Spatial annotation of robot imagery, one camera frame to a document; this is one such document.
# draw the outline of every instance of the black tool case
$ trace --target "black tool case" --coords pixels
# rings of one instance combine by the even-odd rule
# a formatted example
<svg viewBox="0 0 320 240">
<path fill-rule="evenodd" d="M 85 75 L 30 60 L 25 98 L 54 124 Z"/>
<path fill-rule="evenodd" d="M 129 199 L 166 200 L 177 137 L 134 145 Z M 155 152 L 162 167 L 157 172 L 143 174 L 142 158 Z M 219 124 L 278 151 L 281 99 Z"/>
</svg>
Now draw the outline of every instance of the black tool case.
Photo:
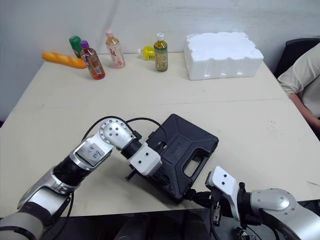
<svg viewBox="0 0 320 240">
<path fill-rule="evenodd" d="M 180 203 L 216 149 L 219 139 L 176 114 L 171 114 L 162 127 L 152 132 L 146 141 L 160 154 L 162 166 L 152 176 L 141 176 L 175 203 Z M 199 164 L 192 176 L 187 176 L 185 168 L 192 160 Z"/>
</svg>

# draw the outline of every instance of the person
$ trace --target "person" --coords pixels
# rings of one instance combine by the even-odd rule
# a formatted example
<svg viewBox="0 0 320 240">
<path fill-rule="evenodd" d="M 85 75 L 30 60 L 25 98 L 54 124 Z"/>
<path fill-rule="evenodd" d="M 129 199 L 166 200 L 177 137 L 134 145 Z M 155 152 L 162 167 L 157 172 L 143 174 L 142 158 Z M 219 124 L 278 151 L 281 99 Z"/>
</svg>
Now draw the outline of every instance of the person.
<svg viewBox="0 0 320 240">
<path fill-rule="evenodd" d="M 299 57 L 278 81 L 320 139 L 320 43 Z"/>
</svg>

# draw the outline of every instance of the white foam block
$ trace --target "white foam block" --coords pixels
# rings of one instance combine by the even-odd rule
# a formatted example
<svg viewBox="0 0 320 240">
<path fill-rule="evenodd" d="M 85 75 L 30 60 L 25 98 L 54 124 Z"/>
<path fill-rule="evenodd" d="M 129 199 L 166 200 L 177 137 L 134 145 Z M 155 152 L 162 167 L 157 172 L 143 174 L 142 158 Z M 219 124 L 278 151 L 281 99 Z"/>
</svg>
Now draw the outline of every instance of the white foam block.
<svg viewBox="0 0 320 240">
<path fill-rule="evenodd" d="M 252 77 L 264 56 L 243 32 L 192 34 L 184 58 L 190 80 Z"/>
</svg>

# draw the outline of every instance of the green tea bottle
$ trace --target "green tea bottle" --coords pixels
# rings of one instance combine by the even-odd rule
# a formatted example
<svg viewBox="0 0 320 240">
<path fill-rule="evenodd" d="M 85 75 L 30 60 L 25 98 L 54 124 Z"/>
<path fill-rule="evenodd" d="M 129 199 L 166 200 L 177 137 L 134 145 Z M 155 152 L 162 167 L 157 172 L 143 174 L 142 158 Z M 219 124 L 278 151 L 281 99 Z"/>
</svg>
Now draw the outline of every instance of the green tea bottle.
<svg viewBox="0 0 320 240">
<path fill-rule="evenodd" d="M 158 33 L 154 44 L 155 68 L 158 72 L 165 72 L 168 69 L 168 44 L 164 39 L 165 35 Z"/>
</svg>

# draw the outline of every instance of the white bottle cap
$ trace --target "white bottle cap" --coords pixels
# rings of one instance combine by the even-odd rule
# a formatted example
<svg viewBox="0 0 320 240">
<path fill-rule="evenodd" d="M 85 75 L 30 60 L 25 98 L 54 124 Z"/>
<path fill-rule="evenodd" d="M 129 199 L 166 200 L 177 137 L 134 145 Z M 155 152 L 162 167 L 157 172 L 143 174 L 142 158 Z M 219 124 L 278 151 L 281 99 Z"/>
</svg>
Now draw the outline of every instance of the white bottle cap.
<svg viewBox="0 0 320 240">
<path fill-rule="evenodd" d="M 163 41 L 164 39 L 165 39 L 165 35 L 163 34 L 163 33 L 157 33 L 156 34 L 156 39 L 158 40 L 158 41 Z"/>
</svg>

